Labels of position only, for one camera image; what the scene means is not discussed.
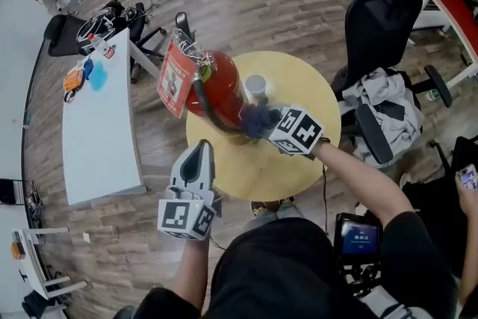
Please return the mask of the person's black shirt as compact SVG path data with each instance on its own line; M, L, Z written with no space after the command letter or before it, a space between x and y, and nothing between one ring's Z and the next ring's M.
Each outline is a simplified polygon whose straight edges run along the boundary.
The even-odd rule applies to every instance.
M416 213L396 216L383 233L382 287L409 308L454 319L457 287ZM286 218L234 239L211 281L206 312L154 288L133 319L376 319L340 277L332 245L309 220Z

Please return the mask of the black office chair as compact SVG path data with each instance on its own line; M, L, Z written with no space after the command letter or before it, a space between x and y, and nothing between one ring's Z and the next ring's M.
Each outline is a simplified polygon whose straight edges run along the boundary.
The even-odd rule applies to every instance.
M114 22L116 34L128 29L130 41L135 44L142 53L148 56L157 57L161 60L164 58L159 51L154 51L145 47L145 44L156 34L161 34L165 37L167 35L167 30L162 27L157 27L147 34L143 33L146 24L149 23L149 14L146 13L143 3L138 2L129 7L125 7L119 1L113 0L108 2L103 8L105 7L113 7L117 12L117 18ZM86 21L87 20L79 19L70 14L59 14L53 16L43 35L44 40L49 43L49 56L87 56L91 54L94 51L94 48L90 41L85 45L76 42L78 30Z

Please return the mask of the white rectangular table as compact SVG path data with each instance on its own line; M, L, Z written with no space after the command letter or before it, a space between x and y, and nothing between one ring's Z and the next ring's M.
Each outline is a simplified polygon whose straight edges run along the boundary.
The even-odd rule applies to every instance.
M100 91L89 80L63 105L63 177L70 205L106 196L146 193L134 133L130 60L135 59L153 77L159 70L121 31L109 44L111 59L98 51L86 59L101 61L108 79Z

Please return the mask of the grey hoodie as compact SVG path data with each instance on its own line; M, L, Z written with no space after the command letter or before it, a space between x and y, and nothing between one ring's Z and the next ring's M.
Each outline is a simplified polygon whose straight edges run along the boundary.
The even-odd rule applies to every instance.
M415 104L413 92L406 86L400 73L388 74L378 68L362 76L355 84L341 92L338 103L342 125L351 126L356 121L355 112L362 105L369 107L373 116L372 128L367 135L373 141L371 149L364 137L355 138L353 154L375 168L387 167L414 147L420 138L424 116ZM383 101L395 102L405 107L404 121L379 113L374 106Z

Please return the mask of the black monitor screen rig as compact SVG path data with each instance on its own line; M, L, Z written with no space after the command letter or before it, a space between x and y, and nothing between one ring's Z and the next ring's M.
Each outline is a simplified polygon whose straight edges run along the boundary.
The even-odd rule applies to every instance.
M381 244L382 224L372 214L336 215L333 247L339 265L375 264Z

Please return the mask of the grey-blue wiping cloth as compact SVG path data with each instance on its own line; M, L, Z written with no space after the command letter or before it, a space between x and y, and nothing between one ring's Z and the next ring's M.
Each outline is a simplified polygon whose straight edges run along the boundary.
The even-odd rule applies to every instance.
M252 139L268 139L282 118L281 111L266 103L249 104L240 113L241 132Z

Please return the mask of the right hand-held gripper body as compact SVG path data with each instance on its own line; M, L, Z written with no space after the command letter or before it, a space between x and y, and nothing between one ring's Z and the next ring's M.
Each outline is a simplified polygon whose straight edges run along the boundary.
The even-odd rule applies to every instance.
M302 155L315 159L312 149L323 137L324 125L301 106L274 109L280 118L268 135L268 141L286 155Z

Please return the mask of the light blue cloth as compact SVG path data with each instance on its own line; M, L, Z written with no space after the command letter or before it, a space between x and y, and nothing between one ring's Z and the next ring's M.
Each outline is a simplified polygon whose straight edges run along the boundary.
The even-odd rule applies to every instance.
M108 79L108 73L105 71L103 67L103 63L101 61L97 61L93 64L93 69L89 74L89 83L91 89L93 91L100 91L105 82Z

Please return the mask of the red-topped white table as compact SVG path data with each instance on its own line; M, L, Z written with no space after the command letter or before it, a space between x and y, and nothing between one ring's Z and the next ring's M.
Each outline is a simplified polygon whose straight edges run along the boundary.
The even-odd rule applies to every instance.
M465 79L478 76L478 24L464 0L422 0L413 29L428 28L437 28L442 34L452 28L471 60L464 70L447 82L450 90Z

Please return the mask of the person's grey trousers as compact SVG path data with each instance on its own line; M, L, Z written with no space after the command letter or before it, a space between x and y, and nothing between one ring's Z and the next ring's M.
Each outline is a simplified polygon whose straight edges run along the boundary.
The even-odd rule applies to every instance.
M295 205L285 204L281 205L277 211L271 211L268 209L260 210L255 217L246 224L246 228L254 229L273 221L287 218L304 218L304 216Z

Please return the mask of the black high-back mesh chair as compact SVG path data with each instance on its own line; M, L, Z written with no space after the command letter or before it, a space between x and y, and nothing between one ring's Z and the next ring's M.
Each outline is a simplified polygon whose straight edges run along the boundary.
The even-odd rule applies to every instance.
M416 84L411 83L403 71L396 71L406 49L415 21L422 7L422 0L353 0L345 16L345 37L347 45L347 65L337 72L332 90L338 102L343 98L341 92L355 84L362 76L378 68L388 74L400 73L406 86L413 92L415 104L420 108L416 96L437 89L446 107L452 105L450 91L432 65L425 67L428 78ZM367 130L372 128L373 116L368 106L362 105L355 112L356 121L351 126L343 126L342 134L350 137L355 146L356 137L364 137L371 149L373 141Z

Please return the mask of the clear red-label water bottle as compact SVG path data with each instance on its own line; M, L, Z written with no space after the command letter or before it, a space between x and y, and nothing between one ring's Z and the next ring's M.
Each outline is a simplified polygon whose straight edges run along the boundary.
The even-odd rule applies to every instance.
M101 53L105 58L111 59L115 54L115 49L106 40L99 35L89 34L88 39L93 48Z

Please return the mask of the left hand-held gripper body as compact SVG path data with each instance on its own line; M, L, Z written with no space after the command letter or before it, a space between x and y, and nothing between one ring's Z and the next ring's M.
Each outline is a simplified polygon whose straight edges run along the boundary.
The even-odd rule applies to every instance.
M212 206L214 193L203 196L169 186L165 199L158 203L158 231L174 238L205 240L217 211Z

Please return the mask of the red fire extinguisher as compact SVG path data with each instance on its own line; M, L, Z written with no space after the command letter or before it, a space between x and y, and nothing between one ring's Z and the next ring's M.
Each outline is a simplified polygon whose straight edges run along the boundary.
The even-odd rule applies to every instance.
M176 14L157 91L174 116L179 118L183 111L189 111L233 144L250 141L242 123L249 102L234 61L223 52L199 46L185 12Z

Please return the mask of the round yellow wooden table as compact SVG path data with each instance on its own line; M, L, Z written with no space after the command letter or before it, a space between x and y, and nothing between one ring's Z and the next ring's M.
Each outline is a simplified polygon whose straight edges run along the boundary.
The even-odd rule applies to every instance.
M270 104L300 105L324 127L334 146L341 136L341 112L327 80L305 61L282 52L259 51L235 56L240 79L261 75ZM214 185L229 196L271 202L301 193L323 175L321 161L288 156L265 140L234 140L207 120L187 114L186 136L192 145L208 140L214 148Z

